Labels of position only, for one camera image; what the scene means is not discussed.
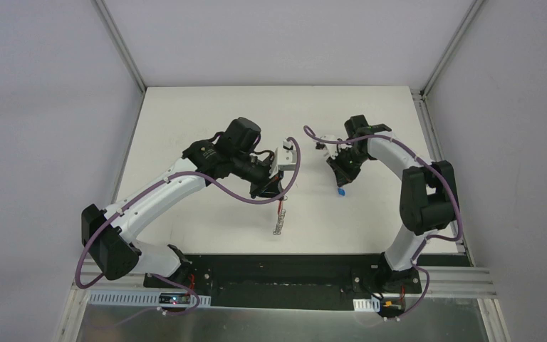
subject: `white table surface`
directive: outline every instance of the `white table surface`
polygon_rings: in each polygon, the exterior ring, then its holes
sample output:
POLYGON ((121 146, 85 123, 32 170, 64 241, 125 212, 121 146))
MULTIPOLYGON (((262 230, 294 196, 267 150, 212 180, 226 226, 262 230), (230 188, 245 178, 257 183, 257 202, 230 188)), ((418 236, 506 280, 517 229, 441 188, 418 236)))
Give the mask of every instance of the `white table surface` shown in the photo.
MULTIPOLYGON (((301 171, 284 203, 282 235, 274 236, 277 204, 245 204, 214 186, 177 203, 139 239, 174 244, 184 253, 354 254, 385 251, 401 219, 401 184, 381 162, 369 161, 346 196, 337 193, 323 151, 303 133, 345 137, 343 123, 363 114, 385 123, 398 138, 428 156, 408 87, 194 87, 148 88, 122 176, 118 199, 166 170, 196 140, 225 130, 242 116, 261 127, 257 150, 273 149, 293 136, 302 150, 301 171)), ((291 173, 285 173, 285 181, 291 173)), ((249 196, 249 183, 230 175, 221 181, 249 196)), ((450 235, 448 227, 443 234, 450 235)), ((425 253, 455 253, 451 242, 433 241, 425 253)))

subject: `gray wall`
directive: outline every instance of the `gray wall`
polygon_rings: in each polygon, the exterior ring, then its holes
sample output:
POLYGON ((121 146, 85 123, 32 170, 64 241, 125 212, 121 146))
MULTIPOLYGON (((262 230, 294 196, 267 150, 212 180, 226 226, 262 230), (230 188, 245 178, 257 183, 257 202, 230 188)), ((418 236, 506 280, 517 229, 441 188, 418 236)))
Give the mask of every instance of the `gray wall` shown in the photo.
POLYGON ((422 88, 471 0, 108 0, 151 86, 422 88))
POLYGON ((49 341, 140 94, 89 0, 0 1, 0 341, 49 341))
POLYGON ((429 109, 513 341, 547 341, 547 1, 488 1, 429 109))

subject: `purple cable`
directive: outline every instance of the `purple cable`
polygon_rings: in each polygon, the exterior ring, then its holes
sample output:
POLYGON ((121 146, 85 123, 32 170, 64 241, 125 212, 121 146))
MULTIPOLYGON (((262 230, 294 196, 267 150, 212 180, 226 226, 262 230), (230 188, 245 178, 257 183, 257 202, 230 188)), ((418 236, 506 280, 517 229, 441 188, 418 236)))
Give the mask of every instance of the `purple cable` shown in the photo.
MULTIPOLYGON (((234 192, 232 192, 230 189, 227 189, 225 186, 218 183, 214 178, 210 177, 209 175, 202 174, 200 172, 195 171, 183 171, 183 172, 177 172, 173 175, 169 176, 169 182, 175 178, 182 177, 182 176, 198 176, 202 177, 205 180, 208 180, 213 185, 218 187, 219 189, 223 190, 226 194, 232 196, 233 198, 249 204, 268 204, 273 203, 281 198, 283 198, 286 193, 292 188, 294 185, 294 182, 296 180, 296 176, 298 175, 298 169, 301 166, 301 148, 298 146, 298 143, 296 142, 295 138, 289 137, 287 138, 287 141, 290 141, 293 143, 294 147, 296 148, 296 167, 294 170, 294 173, 292 175, 292 178, 286 188, 280 192, 280 194, 276 195, 275 197, 272 197, 270 199, 263 199, 263 200, 254 200, 254 199, 248 199, 244 198, 234 192)), ((133 197, 132 200, 130 200, 127 204, 123 205, 122 210, 123 212, 127 211, 132 205, 134 205, 137 201, 141 200, 142 197, 149 194, 150 192, 154 191, 154 189, 158 188, 160 185, 167 184, 164 180, 160 180, 153 185, 149 186, 147 189, 143 190, 140 194, 133 197)), ((89 282, 88 284, 83 284, 80 282, 80 273, 83 268, 83 262, 85 261, 85 258, 87 257, 87 254, 89 253, 89 249, 93 245, 93 243, 96 241, 98 236, 103 232, 103 230, 110 225, 117 217, 119 217, 120 214, 118 212, 115 212, 109 219, 107 219, 96 231, 91 235, 91 238, 89 238, 89 241, 85 244, 85 248, 83 249, 83 252, 80 253, 80 258, 78 260, 78 263, 76 264, 76 271, 74 274, 74 282, 76 283, 76 286, 79 289, 88 289, 91 286, 93 286, 95 283, 97 283, 100 279, 103 277, 103 273, 97 276, 94 280, 89 282)))
POLYGON ((389 142, 392 142, 392 143, 398 145, 399 147, 401 147, 404 151, 407 152, 407 154, 409 154, 411 157, 413 157, 419 164, 426 167, 427 170, 432 172, 433 175, 435 175, 435 177, 442 183, 445 191, 447 192, 448 197, 449 197, 449 201, 452 203, 452 208, 454 209, 454 214, 456 215, 456 221, 457 221, 457 225, 458 225, 456 236, 455 237, 444 237, 444 236, 438 235, 438 234, 429 235, 429 236, 425 237, 424 240, 422 240, 422 243, 420 244, 420 246, 418 246, 418 249, 412 255, 412 259, 411 259, 412 260, 412 265, 414 266, 414 268, 416 270, 421 271, 422 273, 424 273, 427 276, 427 282, 424 285, 424 289, 422 290, 422 294, 420 295, 418 300, 416 300, 416 303, 414 303, 414 305, 412 305, 404 313, 399 315, 398 318, 401 318, 401 317, 405 316, 406 314, 411 312, 413 309, 415 309, 420 304, 420 302, 423 300, 424 296, 427 294, 427 291, 429 291, 429 283, 430 283, 429 272, 426 269, 423 269, 422 267, 416 265, 416 259, 418 258, 420 252, 422 252, 424 247, 427 245, 427 241, 429 241, 430 239, 441 239, 441 240, 445 240, 445 241, 456 242, 456 241, 459 241, 462 238, 462 216, 460 215, 460 209, 458 208, 458 202, 456 201, 456 197, 454 196, 454 193, 452 192, 452 189, 449 187, 449 184, 447 184, 447 181, 445 180, 445 178, 443 178, 443 176, 436 169, 434 169, 431 165, 427 164, 427 162, 425 162, 421 157, 418 157, 414 151, 412 151, 408 146, 406 146, 406 144, 404 144, 403 142, 398 141, 396 139, 393 139, 391 137, 388 137, 386 135, 370 134, 370 135, 364 135, 364 136, 349 139, 349 140, 324 140, 324 139, 321 139, 321 138, 317 138, 314 131, 307 125, 303 126, 303 131, 311 139, 314 139, 317 142, 320 142, 320 143, 322 142, 322 143, 325 143, 325 144, 335 144, 335 145, 352 144, 352 143, 356 143, 356 142, 361 141, 361 140, 367 140, 367 139, 370 139, 370 138, 380 138, 380 139, 384 139, 384 140, 387 140, 389 142))

